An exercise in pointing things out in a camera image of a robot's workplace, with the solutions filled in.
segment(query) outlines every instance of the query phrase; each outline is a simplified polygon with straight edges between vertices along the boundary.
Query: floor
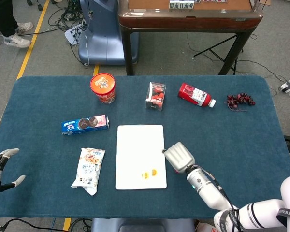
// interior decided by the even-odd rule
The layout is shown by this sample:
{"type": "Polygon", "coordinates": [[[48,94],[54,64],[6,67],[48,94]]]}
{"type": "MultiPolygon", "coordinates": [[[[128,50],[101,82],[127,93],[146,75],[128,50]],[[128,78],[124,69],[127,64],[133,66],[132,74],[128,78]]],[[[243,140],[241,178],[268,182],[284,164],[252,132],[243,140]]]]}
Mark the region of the floor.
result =
{"type": "MultiPolygon", "coordinates": [[[[49,4],[40,31],[50,28],[47,23],[50,15],[58,8],[49,4]]],[[[264,18],[254,32],[257,39],[248,40],[244,52],[239,60],[251,60],[266,66],[272,72],[290,79],[290,2],[272,0],[271,6],[263,10],[264,18]]],[[[36,3],[28,6],[26,1],[14,1],[14,16],[19,22],[31,21],[37,25],[41,12],[36,3]]],[[[221,40],[228,38],[228,34],[190,33],[188,35],[191,48],[203,50],[221,40]]],[[[226,55],[231,43],[226,43],[215,51],[222,56],[226,55]]],[[[0,37],[0,117],[4,111],[13,84],[20,71],[27,50],[8,47],[2,44],[0,37]]],[[[192,59],[195,54],[187,43],[186,33],[141,33],[140,58],[135,66],[137,75],[208,75],[217,74],[222,66],[220,61],[211,61],[205,56],[192,59]]],[[[241,73],[255,73],[262,77],[271,75],[258,64],[241,61],[238,68],[241,73]]],[[[82,66],[73,57],[68,42],[62,31],[54,31],[37,36],[33,51],[26,65],[24,75],[92,75],[94,66],[82,66]]],[[[100,66],[99,72],[108,72],[112,75],[125,75],[125,68],[119,66],[100,66]]],[[[278,92],[282,84],[274,76],[266,78],[272,88],[273,101],[285,135],[290,136],[290,97],[278,92]]],[[[0,218],[0,224],[8,219],[0,218]]],[[[30,218],[31,223],[37,226],[62,229],[64,219],[57,218],[30,218]]],[[[27,225],[12,222],[7,232],[38,231],[27,225]]],[[[264,232],[284,232],[285,229],[268,229],[264,232]]]]}

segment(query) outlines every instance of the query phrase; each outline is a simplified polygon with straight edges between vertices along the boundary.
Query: white bottle cap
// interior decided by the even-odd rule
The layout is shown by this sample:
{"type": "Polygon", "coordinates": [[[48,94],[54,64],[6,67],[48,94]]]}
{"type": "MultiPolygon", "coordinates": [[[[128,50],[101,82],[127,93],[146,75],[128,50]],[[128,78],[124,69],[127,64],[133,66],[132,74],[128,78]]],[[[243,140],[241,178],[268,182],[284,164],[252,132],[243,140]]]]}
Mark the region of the white bottle cap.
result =
{"type": "Polygon", "coordinates": [[[213,108],[214,105],[215,105],[215,103],[216,103],[216,100],[212,99],[212,100],[209,102],[208,106],[211,107],[211,108],[213,108]]]}

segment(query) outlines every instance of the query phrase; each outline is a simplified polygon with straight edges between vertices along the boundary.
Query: blue tablecloth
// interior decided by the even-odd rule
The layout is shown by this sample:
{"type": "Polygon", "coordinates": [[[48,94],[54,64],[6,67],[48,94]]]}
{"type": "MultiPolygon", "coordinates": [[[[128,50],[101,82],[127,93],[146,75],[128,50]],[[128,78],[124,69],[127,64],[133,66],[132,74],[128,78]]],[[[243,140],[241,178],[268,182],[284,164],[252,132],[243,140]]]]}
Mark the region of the blue tablecloth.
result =
{"type": "Polygon", "coordinates": [[[0,152],[19,147],[2,182],[25,174],[0,193],[0,217],[211,218],[184,174],[166,162],[167,189],[116,190],[118,125],[162,124],[165,147],[181,141],[212,172],[232,203],[280,198],[290,158],[266,82],[257,76],[119,76],[116,100],[102,104],[88,76],[23,77],[16,81],[0,125],[0,152]],[[149,82],[165,83],[162,112],[145,108],[149,82]],[[209,92],[217,103],[201,108],[177,97],[183,82],[209,92]],[[232,112],[228,94],[249,93],[255,106],[232,112]],[[62,135],[60,123],[107,114],[108,130],[62,135]],[[82,147],[105,149],[98,192],[71,188],[82,147]]]}

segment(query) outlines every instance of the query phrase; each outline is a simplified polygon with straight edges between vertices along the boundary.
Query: white cutting board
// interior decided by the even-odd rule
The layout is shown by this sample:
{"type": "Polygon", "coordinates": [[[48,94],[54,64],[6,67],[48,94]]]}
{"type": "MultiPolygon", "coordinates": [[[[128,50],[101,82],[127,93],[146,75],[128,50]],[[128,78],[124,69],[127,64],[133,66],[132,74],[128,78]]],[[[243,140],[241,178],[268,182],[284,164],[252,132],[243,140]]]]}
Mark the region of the white cutting board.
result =
{"type": "Polygon", "coordinates": [[[116,189],[165,189],[162,125],[118,126],[116,189]]]}

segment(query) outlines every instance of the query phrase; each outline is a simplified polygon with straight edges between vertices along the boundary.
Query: red juice bottle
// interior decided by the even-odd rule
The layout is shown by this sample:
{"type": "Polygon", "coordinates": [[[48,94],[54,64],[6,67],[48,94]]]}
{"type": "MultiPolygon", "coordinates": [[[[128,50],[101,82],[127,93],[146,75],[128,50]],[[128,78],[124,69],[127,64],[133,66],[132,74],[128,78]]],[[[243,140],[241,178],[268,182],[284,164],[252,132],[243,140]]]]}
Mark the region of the red juice bottle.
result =
{"type": "Polygon", "coordinates": [[[209,106],[213,108],[216,103],[216,100],[212,99],[209,93],[187,85],[186,83],[183,83],[180,87],[178,96],[201,107],[209,106]]]}

